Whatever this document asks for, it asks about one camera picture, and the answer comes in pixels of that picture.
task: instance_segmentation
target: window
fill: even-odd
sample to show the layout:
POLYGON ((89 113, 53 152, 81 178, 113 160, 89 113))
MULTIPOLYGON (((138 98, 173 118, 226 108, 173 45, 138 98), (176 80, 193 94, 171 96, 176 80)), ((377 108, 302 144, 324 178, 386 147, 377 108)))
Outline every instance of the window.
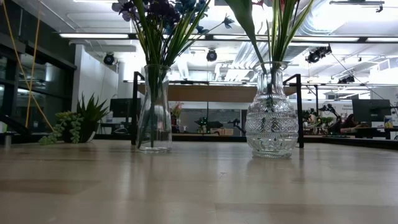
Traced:
MULTIPOLYGON (((37 100, 40 109, 44 112, 50 124, 55 125, 56 123, 55 114, 65 111, 64 100, 61 98, 48 96, 35 92, 33 92, 33 95, 35 96, 35 99, 37 100)), ((25 124, 26 121, 28 100, 29 100, 29 91, 19 88, 17 94, 16 112, 14 113, 13 118, 18 120, 21 124, 25 124)), ((51 132, 50 127, 45 122, 44 117, 40 113, 33 99, 31 99, 30 101, 29 111, 30 113, 29 113, 28 124, 29 124, 29 129, 33 133, 51 132)))
MULTIPOLYGON (((22 66, 24 67, 27 80, 31 79, 33 56, 21 55, 22 66)), ((62 70, 48 62, 35 60, 35 70, 32 79, 32 87, 36 90, 46 91, 56 95, 71 95, 73 85, 73 74, 62 70)), ((19 73, 19 85, 26 86, 22 72, 19 73)))
MULTIPOLYGON (((31 77, 33 56, 21 55, 27 81, 31 77)), ((32 79, 32 94, 49 123, 56 123, 55 114, 70 110, 73 86, 73 71, 63 70, 51 63, 36 58, 35 72, 32 79)), ((0 111, 25 125, 29 90, 19 65, 12 58, 0 57, 0 111)), ((51 128, 42 116, 35 101, 29 106, 29 129, 32 133, 49 133, 51 128)))
POLYGON ((6 78, 7 58, 0 56, 0 78, 6 78))

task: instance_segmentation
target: wooden counter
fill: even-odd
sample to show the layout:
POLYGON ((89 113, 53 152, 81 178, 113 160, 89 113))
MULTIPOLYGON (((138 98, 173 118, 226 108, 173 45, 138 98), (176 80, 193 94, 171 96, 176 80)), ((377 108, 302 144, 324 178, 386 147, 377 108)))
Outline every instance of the wooden counter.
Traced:
MULTIPOLYGON (((296 87, 284 87, 287 96, 296 93, 296 87)), ((138 91, 145 94, 145 85, 138 91)), ((199 101, 251 103, 256 95, 255 86, 169 85, 169 101, 199 101)))

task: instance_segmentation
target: wooden table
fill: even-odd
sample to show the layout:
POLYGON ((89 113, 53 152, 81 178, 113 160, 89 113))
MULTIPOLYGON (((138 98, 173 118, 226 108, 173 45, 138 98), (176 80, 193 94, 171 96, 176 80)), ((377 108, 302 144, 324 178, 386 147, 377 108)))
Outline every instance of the wooden table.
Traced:
POLYGON ((396 224, 398 153, 328 144, 291 159, 246 143, 129 141, 0 149, 1 224, 396 224))

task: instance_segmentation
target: clear glass vase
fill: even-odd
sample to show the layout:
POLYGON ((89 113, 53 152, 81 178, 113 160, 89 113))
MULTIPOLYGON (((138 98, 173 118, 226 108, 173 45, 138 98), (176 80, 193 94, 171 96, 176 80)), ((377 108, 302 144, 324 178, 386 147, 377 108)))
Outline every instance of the clear glass vase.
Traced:
POLYGON ((245 127, 254 156, 289 158, 297 143, 297 115, 283 88, 282 71, 286 67, 283 62, 269 62, 254 69, 257 94, 248 109, 245 127))
POLYGON ((138 122, 136 147, 143 153, 169 152, 172 125, 167 93, 171 69, 163 65, 145 66, 145 98, 138 122))

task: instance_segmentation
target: white wall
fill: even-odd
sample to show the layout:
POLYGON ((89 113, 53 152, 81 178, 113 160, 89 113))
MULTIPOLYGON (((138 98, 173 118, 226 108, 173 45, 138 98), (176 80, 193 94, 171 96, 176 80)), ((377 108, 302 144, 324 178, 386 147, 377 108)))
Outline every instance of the white wall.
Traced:
POLYGON ((117 94, 118 74, 88 54, 83 45, 76 46, 75 64, 78 69, 73 77, 72 111, 76 111, 82 93, 86 103, 94 94, 109 106, 110 99, 117 94))
MULTIPOLYGON (((389 100, 393 106, 398 106, 398 87, 377 87, 372 89, 371 99, 375 100, 389 100)), ((398 123, 397 114, 391 114, 394 125, 398 123)), ((377 125, 384 125, 382 122, 377 122, 377 125)), ((397 133, 391 133, 391 139, 394 139, 397 133)))

